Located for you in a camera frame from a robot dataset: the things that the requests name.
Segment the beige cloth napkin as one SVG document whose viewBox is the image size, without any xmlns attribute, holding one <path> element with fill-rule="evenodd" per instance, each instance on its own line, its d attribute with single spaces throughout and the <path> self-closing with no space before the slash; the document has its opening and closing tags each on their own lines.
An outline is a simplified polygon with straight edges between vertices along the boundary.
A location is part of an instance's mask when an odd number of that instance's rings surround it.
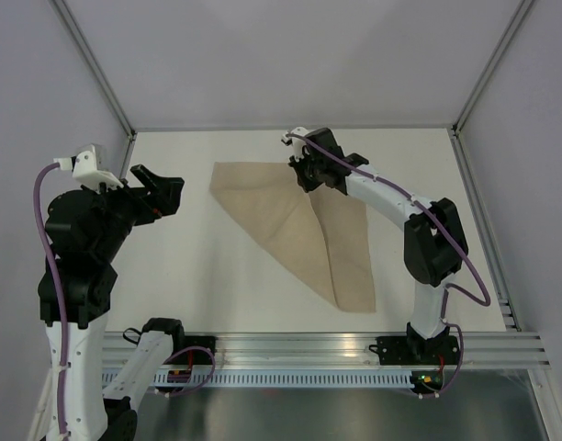
<svg viewBox="0 0 562 441">
<path fill-rule="evenodd" d="M 364 203 L 325 186 L 306 193 L 281 163 L 216 163 L 209 191 L 262 249 L 335 309 L 376 311 Z"/>
</svg>

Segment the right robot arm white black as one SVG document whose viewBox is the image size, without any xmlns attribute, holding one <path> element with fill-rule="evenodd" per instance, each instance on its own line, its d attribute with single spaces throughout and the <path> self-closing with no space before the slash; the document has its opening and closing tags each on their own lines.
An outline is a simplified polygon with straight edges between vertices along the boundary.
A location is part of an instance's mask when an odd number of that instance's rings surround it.
<svg viewBox="0 0 562 441">
<path fill-rule="evenodd" d="M 305 192 L 320 186 L 364 202 L 403 233 L 404 266 L 414 279 L 414 305 L 406 325 L 404 353 L 414 364 L 426 363 L 444 351 L 450 328 L 444 322 L 452 282 L 463 265 L 468 246 L 455 203 L 416 197 L 381 177 L 358 153 L 343 153 L 328 128 L 296 128 L 282 136 L 293 150 L 288 165 Z"/>
</svg>

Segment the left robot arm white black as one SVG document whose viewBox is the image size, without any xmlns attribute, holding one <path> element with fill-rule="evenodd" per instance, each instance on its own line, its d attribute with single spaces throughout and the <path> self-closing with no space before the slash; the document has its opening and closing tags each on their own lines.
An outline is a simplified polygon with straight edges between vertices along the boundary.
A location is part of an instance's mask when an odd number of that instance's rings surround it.
<svg viewBox="0 0 562 441">
<path fill-rule="evenodd" d="M 131 440 L 138 409 L 159 367 L 187 353 L 183 324 L 151 318 L 134 353 L 107 387 L 102 352 L 111 292 L 118 278 L 112 262 L 133 228 L 174 215 L 185 181 L 158 176 L 142 164 L 130 170 L 131 187 L 113 175 L 56 197 L 40 208 L 41 171 L 33 190 L 35 218 L 45 250 L 38 286 L 39 316 L 52 361 L 49 440 Z"/>
</svg>

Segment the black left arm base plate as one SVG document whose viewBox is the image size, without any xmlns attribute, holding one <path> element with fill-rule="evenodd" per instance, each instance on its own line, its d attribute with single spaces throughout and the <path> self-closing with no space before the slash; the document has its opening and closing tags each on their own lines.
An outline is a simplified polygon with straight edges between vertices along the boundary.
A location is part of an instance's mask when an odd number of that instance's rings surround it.
<svg viewBox="0 0 562 441">
<path fill-rule="evenodd" d="M 216 355 L 216 342 L 217 337 L 215 335 L 187 336 L 182 344 L 175 347 L 173 356 L 168 360 L 168 363 L 186 369 L 195 366 L 209 366 L 211 359 L 208 352 Z"/>
</svg>

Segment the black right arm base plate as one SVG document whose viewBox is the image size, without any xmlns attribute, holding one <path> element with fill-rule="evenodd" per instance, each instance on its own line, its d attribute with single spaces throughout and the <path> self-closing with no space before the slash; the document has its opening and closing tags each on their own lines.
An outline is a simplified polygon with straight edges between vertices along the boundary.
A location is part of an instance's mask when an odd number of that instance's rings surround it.
<svg viewBox="0 0 562 441">
<path fill-rule="evenodd" d="M 460 361 L 456 337 L 413 341 L 403 335 L 382 335 L 368 347 L 381 366 L 455 366 Z"/>
</svg>

